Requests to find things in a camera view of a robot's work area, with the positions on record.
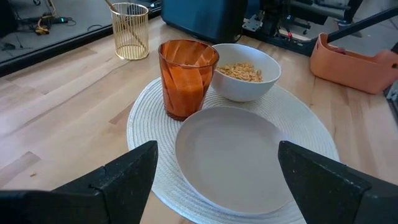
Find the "bowl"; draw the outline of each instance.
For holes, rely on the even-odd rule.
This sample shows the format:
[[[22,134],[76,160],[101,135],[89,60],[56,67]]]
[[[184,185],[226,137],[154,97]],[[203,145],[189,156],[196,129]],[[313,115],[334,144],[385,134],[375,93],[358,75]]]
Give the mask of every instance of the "bowl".
[[[281,74],[280,65],[264,52],[241,44],[216,44],[220,55],[218,66],[249,62],[261,70],[263,82],[247,82],[229,77],[217,69],[211,87],[221,96],[237,102],[253,101],[266,94]]]

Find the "gold wire cup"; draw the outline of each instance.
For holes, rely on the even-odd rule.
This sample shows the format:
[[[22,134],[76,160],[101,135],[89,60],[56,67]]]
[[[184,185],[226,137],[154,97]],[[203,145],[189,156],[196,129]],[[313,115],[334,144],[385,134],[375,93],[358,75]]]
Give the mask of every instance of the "gold wire cup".
[[[115,53],[138,60],[148,56],[148,8],[134,3],[114,3],[111,8]]]

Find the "wooden table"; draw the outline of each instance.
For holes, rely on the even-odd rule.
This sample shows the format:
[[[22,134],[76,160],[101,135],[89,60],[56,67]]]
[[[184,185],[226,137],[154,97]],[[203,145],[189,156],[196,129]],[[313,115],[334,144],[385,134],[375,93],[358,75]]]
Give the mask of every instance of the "wooden table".
[[[179,38],[193,37],[155,18],[144,60],[120,60],[109,36],[0,78],[0,188],[52,190],[127,152],[127,116],[159,77],[157,47]],[[315,78],[303,55],[247,37],[240,43],[280,63],[277,84],[317,114],[342,162],[398,184],[398,128],[382,95]],[[141,223],[189,221],[151,194]]]

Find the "round placemat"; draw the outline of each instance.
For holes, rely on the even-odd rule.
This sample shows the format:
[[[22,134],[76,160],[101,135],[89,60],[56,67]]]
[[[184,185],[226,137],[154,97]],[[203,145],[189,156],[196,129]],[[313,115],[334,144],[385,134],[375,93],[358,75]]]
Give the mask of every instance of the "round placemat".
[[[312,111],[283,88],[274,85],[261,99],[236,103],[209,88],[203,108],[234,106],[262,116],[307,149],[339,161],[329,132]],[[293,201],[265,215],[237,216],[223,213],[206,203],[185,183],[174,153],[174,142],[182,122],[166,115],[162,82],[158,78],[145,87],[127,121],[127,145],[134,149],[156,140],[159,159],[152,191],[172,210],[195,223],[305,223]]]

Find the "plate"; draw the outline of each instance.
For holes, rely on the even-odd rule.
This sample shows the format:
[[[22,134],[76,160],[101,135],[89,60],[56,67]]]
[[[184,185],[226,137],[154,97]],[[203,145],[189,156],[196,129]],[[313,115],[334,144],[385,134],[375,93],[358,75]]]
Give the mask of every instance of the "plate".
[[[184,121],[175,155],[203,200],[224,212],[260,215],[293,200],[277,158],[282,140],[289,139],[261,116],[215,107]]]

